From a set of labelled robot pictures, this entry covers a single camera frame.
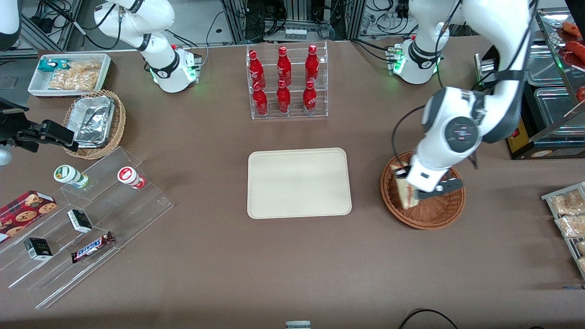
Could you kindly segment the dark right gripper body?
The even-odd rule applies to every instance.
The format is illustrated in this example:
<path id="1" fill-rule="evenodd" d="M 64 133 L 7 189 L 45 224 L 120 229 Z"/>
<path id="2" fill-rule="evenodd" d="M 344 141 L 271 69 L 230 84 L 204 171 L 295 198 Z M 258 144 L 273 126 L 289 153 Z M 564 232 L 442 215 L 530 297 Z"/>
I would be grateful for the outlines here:
<path id="1" fill-rule="evenodd" d="M 17 133 L 30 127 L 25 115 L 28 110 L 26 106 L 0 98 L 0 144 L 2 146 L 6 146 L 8 140 L 13 139 Z"/>

